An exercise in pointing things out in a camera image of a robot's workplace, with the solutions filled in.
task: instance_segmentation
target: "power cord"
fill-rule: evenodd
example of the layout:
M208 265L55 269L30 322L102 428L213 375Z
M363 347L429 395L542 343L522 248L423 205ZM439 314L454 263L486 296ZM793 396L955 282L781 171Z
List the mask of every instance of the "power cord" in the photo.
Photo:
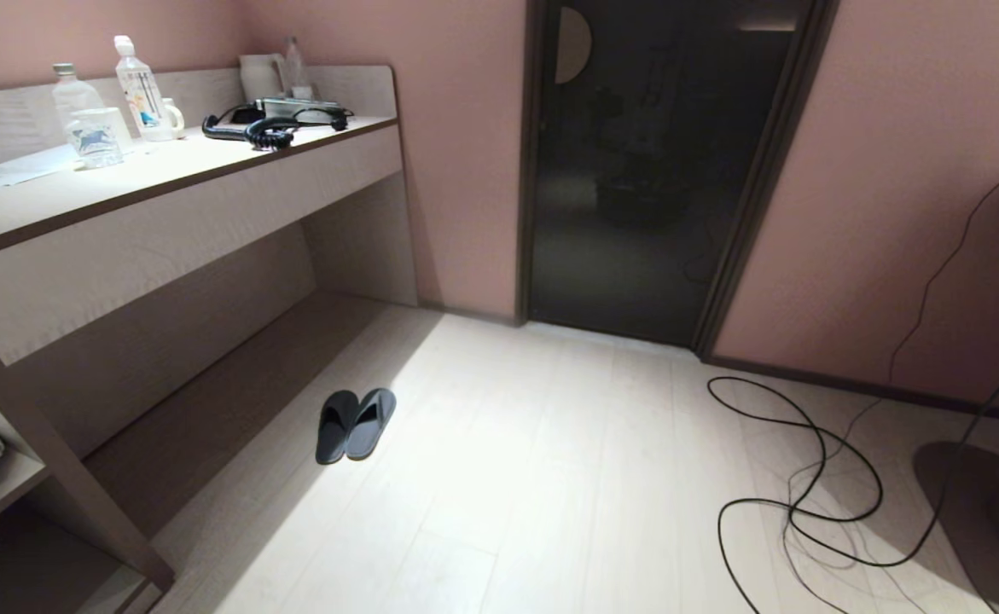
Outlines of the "power cord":
M238 105L227 110L221 117L209 115L203 118L203 136L209 139L223 141L247 141L256 150L278 151L282 148L291 147L293 141L293 130L297 130L300 124L292 118L265 117L253 121L243 129L222 128L218 122L226 119L230 113L241 109L254 109L253 105Z
M982 199L980 199L978 203L976 203L976 206L973 208L973 210L971 210L970 215L968 215L968 217L967 217L966 225L964 225L964 227L962 229L962 234L961 234L961 237L960 237L960 239L958 241L958 245L955 246L955 249L953 249L953 252L951 252L951 254L947 257L947 259L943 261L943 264L939 265L939 268L936 269L935 273L932 273L932 276L929 277L929 279L925 283L925 285L924 285L924 294L923 294L923 297L921 297L920 307L919 307L919 310L917 310L917 314L916 314L916 322L914 323L913 327L908 331L908 333L906 333L904 335L904 337L901 338L900 343L897 343L896 349L894 349L893 353L890 355L889 366L886 369L886 377L888 378L888 381L886 382L887 384L892 384L894 367L896 367L896 362L897 362L897 355L900 354L901 349L903 349L903 347L908 344L909 339L912 339L913 335L916 334L916 331L920 330L921 323L923 323L923 319L924 319L924 311L925 311L925 308L927 306L928 295L931 292L931 288L932 288L933 282L935 282L935 280L939 278L939 276L941 275L941 273L943 273L944 270L947 268L947 265L950 264L950 262L953 259L955 259L955 256L958 255L958 253L961 251L961 249L963 248L963 246L966 245L966 239L968 237L968 232L970 232L970 227L972 226L973 219L974 219L975 215L978 214L978 212L980 210L980 207L982 207L984 205L984 203L987 202L987 200L998 189L999 189L999 182L996 183L996 185L993 188L991 188L991 190L988 190L987 194L985 194L984 197ZM806 423L795 423L795 422L791 422L790 420L765 419L765 417L756 416L756 415L747 414L745 412L742 412L741 409L735 408L735 407L733 407L733 405L730 405L729 403L726 403L725 401L723 401L723 399L721 397L719 397L717 394L715 394L715 391L712 388L712 384L714 384L715 381L725 380L725 379L745 382L745 384L755 385L757 388L762 388L762 389L768 390L769 392L772 392L773 394L775 394L776 396L780 397L784 401L787 401L787 403L789 405L791 405L792 408L795 408L796 411L799 411L799 414L804 417L804 420L806 420ZM707 391L709 391L711 393L711 396L713 396L714 399L718 401L718 403L724 405L724 407L732 409L732 411L734 411L734 412L736 412L738 414L744 415L746 417L750 417L750 419L761 420L762 422L773 422L773 423L776 423L776 424L783 424L783 425L787 425L787 426L796 426L796 427L802 427L802 428L810 429L811 431L813 431L815 433L816 438L818 438L818 443L820 444L820 447L822 447L822 459L821 460L819 460L819 461L817 461L815 463L811 463L809 466L804 466L803 469L799 469L794 474L792 474L790 478L788 478L788 480L787 480L787 488L788 488L787 501L788 501L788 503L787 504L784 504L784 502L782 502L782 501L772 501L772 499L749 497L749 498L741 498L741 499L735 499L734 501L730 501L730 502L728 502L728 504L722 506L722 508L720 509L720 513L718 514L718 521L717 521L718 545L720 545L720 553L723 556L723 563L725 564L726 569L728 569L728 574L730 575L730 580L732 580L732 582L734 583L735 587L737 587L737 590L738 590L738 592L740 592L742 599L745 599L745 602L750 606L750 609L752 609L753 611L755 611L757 614L760 614L760 610L758 610L757 607L755 606L755 604L753 604L752 600L750 600L749 595L746 594L745 589L742 589L741 583L738 582L738 578L737 578L737 576L735 576L733 568L730 567L729 557L726 554L726 548L725 548L725 546L723 544L723 517L724 517L724 514L726 513L726 510L730 509L730 507L732 507L734 505L741 505L741 504L772 505L772 506L780 507L780 508L783 508L783 509L787 509L787 521L784 522L784 528L783 528L783 532L781 534L781 542L783 544L785 556L787 556L787 562L788 562L789 566L791 566L792 573L793 573L793 575L795 575L795 578L797 580L799 580L799 583L803 584L803 588L806 589L807 592L810 592L811 595L814 595L814 597L816 599L819 599L819 601L821 601L822 603L824 603L824 604L829 605L830 607L832 607L832 609L837 610L837 611L841 611L841 613L843 613L843 614L849 614L849 613L847 613L846 610L843 610L842 607L837 606L837 604L832 603L829 600L824 599L821 595L817 594L816 591L812 590L811 587L808 586L808 584L804 581L804 579L802 578L802 575L800 575L799 571L797 571L797 567L795 566L794 559L792 559L791 554L789 554L789 552L787 551L787 532L788 532L788 529L795 529L795 531L797 533L802 534L802 536L806 537L806 539L810 540L812 543L818 544L818 545L820 545L820 547L824 547L826 549L829 549L829 551L831 551L831 552L834 552L834 553L837 553L838 555L844 556L846 559L853 560L853 562L855 562L855 563L867 565L867 566L870 566L870 567L881 568L883 571L886 572L886 575L889 576L890 580L892 580L892 582L894 583L894 586L897 586L897 590L900 590L901 594L903 594L906 599L909 599L909 602L912 602L913 606L916 606L917 610L924 611L923 607L921 607L919 603L916 603L911 598L909 598L909 596L905 593L904 589L901 587L901 584L897 583L897 580L894 579L893 576L889 574L889 568L896 567L898 565L903 565L904 563L909 562L909 560L912 559L921 550L921 548L924 547L925 541L927 541L927 538L931 535L932 530L935 529L935 525L937 524L937 522L939 520L939 514L940 514L941 510L943 510L944 499L946 499L946 494L947 494L947 487L949 486L949 483L950 483L950 481L951 481L951 479L953 477L953 474L955 474L955 469L958 467L958 464L959 464L959 461L960 461L960 458L961 458L961 454L962 454L962 450L964 448L964 444L966 444L966 442L968 440L968 437L970 437L970 435L972 434L972 432L974 431L974 429L976 428L976 426L978 426L978 423L979 423L980 419L982 419L982 417L984 416L984 414L987 412L987 409L990 408L991 404L995 401L996 397L999 396L999 388L995 389L995 391L993 392L993 394L991 394L991 396L988 397L988 400L983 405L980 405L980 407L978 409L978 412L975 413L974 419L972 420L972 422L970 423L970 426L966 430L966 434L963 435L961 441L958 443L958 447L955 448L955 455L953 455L953 458L951 459L951 463L948 465L946 477L944 477L943 485L941 485L941 487L940 487L940 494L939 494L939 499L937 501L937 504L935 506L935 513L933 513L931 522L929 522L927 528L925 528L923 536L921 536L920 540L916 543L915 547L912 549L912 552L909 552L909 555L906 555L905 557L903 557L903 559L897 560L897 562L891 562L891 563L877 563L877 562L874 562L873 560L859 559L859 557L856 556L854 553L853 554L849 554L849 553L843 552L843 551L841 551L841 549L838 549L836 547L831 547L831 545L829 545L827 543L824 543L822 540L816 539L816 537L811 536L810 533L807 533L806 531L804 531L795 522L795 514L796 513L802 513L804 516L810 516L812 518L816 518L816 519L820 519L820 520L826 520L826 521L829 521L829 522L837 522L837 524L847 524L847 522L856 522L856 521L859 521L859 520L864 520L864 519L868 518L869 516L871 516L871 514L874 514L874 513L877 512L878 508L882 504L882 497L884 497L884 490L882 490L881 478L879 478L878 472L874 470L874 466L871 466L870 462L864 457L864 455L862 455L861 452L859 452L857 449L855 449L853 446L851 446L849 443L847 443L847 437L849 437L851 435L851 429L853 429L855 427L855 425L858 423L858 421L867 412L869 412L871 408L877 407L877 405L879 403L881 403L881 401L882 401L881 397L879 397L879 399L876 399L876 400L872 401L869 405L867 405L866 408L863 408L861 412L857 413L857 415L855 415L855 417L853 417L853 419L851 419L851 423L849 424L849 427L847 427L846 431L844 432L844 436L840 437L840 436L832 434L832 432L830 432L830 431L827 431L827 429L823 429L821 427L816 426L816 424L814 424L814 422L812 422L812 420L810 419L810 416L807 415L806 412L795 403L795 401L792 401L791 399L788 399L788 397L783 396L783 394L781 394L779 391L776 391L775 389L767 387L767 385L761 385L761 384L758 384L758 382L747 380L747 379L742 379L742 378L737 378L737 377L718 377L718 378L713 378L713 379L707 381ZM826 444L824 443L824 438L823 438L822 434L829 435L833 440L835 440L835 442L838 442L837 450L835 450L833 452L833 454L831 454L831 455L827 454L827 448L826 448ZM827 465L828 461L831 460L832 458L834 458L836 455L838 455L839 452L841 452L844 448L849 448L849 450L851 452L853 452L853 454L856 455L857 458L859 460L861 460L862 463L865 464L865 466L867 467L867 470L870 471L871 477L874 478L874 482L876 483L876 486L877 486L877 489L878 489L878 496L877 496L877 499L874 502L873 506L871 506L869 509L867 509L866 512L864 512L862 514L859 514L859 516L856 516L856 517L853 517L853 518L835 518L835 517L832 517L832 516L827 516L827 514L812 513L812 512L808 512L808 510L804 510L804 509L800 508L800 505L802 505L802 502L804 501L804 499L807 498L807 496L810 494L810 492L816 486L816 483L818 483L819 479L822 477L822 472L824 471L824 469L826 469L826 465ZM803 473L804 471L808 471L808 470L812 469L812 467L815 467L815 466L818 467L818 471L816 471L814 477L810 480L810 484L807 485L807 487L804 490L803 494L800 495L800 497L798 499L796 499L796 501L792 501L792 486L793 486L794 479L796 477L798 477L800 473ZM865 549L867 549L868 556L870 556L871 559L873 559L874 556L870 555L869 549L866 548L866 540L864 540L864 546L865 546Z

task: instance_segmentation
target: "baseboard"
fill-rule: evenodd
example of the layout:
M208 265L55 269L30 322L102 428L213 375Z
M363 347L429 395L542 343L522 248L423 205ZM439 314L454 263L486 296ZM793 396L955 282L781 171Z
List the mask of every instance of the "baseboard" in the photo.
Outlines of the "baseboard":
M835 377L831 376L831 374L819 374L799 369L763 365L760 362L740 361L737 358L708 356L703 359L703 362L717 367L738 370L738 372L767 374L770 377L800 381L803 384L824 385L827 388L838 388L848 392L867 394L867 396L871 397L884 397L884 399L892 401L926 405L928 408L950 409L950 411L963 414L975 414L980 408L979 403L951 399L951 397L941 397L938 394L894 388L891 385L870 384L870 382ZM999 419L999 407L988 409L988 417Z

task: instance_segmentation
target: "bottle label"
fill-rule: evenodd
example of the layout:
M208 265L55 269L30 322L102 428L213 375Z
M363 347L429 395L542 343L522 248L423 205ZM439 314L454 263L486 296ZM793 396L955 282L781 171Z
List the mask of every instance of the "bottle label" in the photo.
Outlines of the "bottle label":
M149 70L133 70L117 75L120 87L131 106L131 115L143 128L161 125L161 94L157 90L154 74Z
M116 132L107 122L75 121L67 130L67 142L73 145L78 155L83 157L101 152L120 151Z

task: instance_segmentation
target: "pink wall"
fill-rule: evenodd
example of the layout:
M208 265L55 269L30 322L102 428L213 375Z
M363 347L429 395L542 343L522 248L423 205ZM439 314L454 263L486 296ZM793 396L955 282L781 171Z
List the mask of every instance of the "pink wall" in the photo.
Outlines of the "pink wall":
M513 315L526 1L242 3L260 50L393 66L421 298Z
M999 179L999 0L842 0L715 353L885 384L925 280ZM999 382L999 195L932 285L893 384Z
M160 72L237 66L249 34L234 0L0 0L0 90L49 83L52 62L113 74L113 36Z

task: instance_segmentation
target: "kettle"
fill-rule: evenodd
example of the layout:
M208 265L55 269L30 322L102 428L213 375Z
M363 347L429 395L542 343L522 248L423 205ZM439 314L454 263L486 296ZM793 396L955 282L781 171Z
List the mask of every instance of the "kettle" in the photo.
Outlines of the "kettle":
M238 55L246 101L283 95L283 55Z

